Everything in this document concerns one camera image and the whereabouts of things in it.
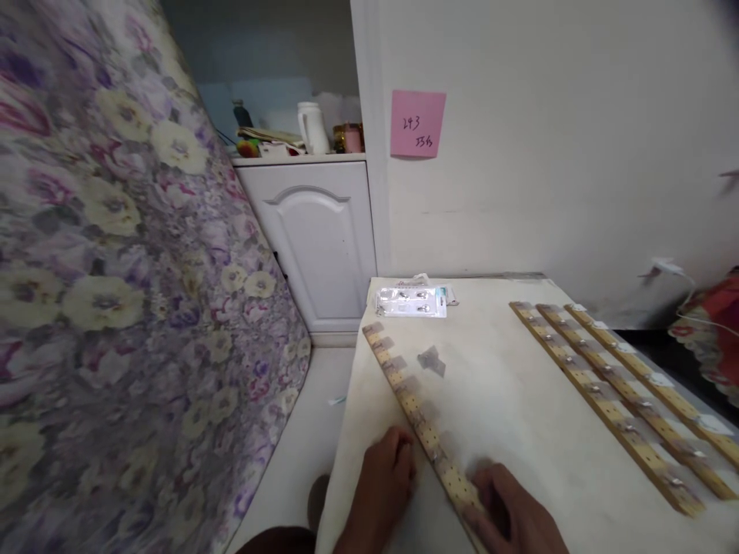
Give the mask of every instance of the door frame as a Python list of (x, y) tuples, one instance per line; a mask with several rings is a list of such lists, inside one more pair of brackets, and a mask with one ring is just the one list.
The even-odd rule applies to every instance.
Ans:
[(369, 206), (379, 277), (393, 277), (390, 250), (389, 145), (386, 134), (379, 0), (351, 0), (359, 104), (362, 107)]

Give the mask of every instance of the purple floral pattern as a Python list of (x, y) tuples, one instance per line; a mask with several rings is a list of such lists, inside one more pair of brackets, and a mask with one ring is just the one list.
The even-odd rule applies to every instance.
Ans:
[(0, 8), (0, 549), (221, 552), (310, 340), (155, 0)]

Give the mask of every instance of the dark bottle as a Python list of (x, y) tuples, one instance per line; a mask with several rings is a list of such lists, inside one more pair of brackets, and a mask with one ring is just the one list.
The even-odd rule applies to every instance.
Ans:
[(239, 127), (253, 127), (252, 118), (249, 117), (249, 112), (244, 108), (244, 101), (238, 99), (231, 102), (233, 102), (233, 114), (236, 116)]

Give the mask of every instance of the hand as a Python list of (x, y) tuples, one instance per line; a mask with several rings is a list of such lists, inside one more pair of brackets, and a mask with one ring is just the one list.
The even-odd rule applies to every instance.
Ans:
[(413, 494), (412, 445), (408, 432), (390, 427), (364, 453), (352, 508), (334, 554), (382, 552)]
[(490, 516), (473, 506), (463, 515), (490, 554), (569, 554), (547, 509), (506, 466), (481, 469), (472, 481)]

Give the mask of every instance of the person's leg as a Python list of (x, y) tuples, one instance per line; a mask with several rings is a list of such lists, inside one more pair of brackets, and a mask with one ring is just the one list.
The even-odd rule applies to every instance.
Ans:
[(313, 554), (316, 533), (326, 501), (329, 476), (320, 476), (308, 495), (308, 527), (272, 527), (242, 546), (236, 554)]
[(303, 527), (272, 527), (242, 546), (236, 554), (313, 554), (316, 536)]

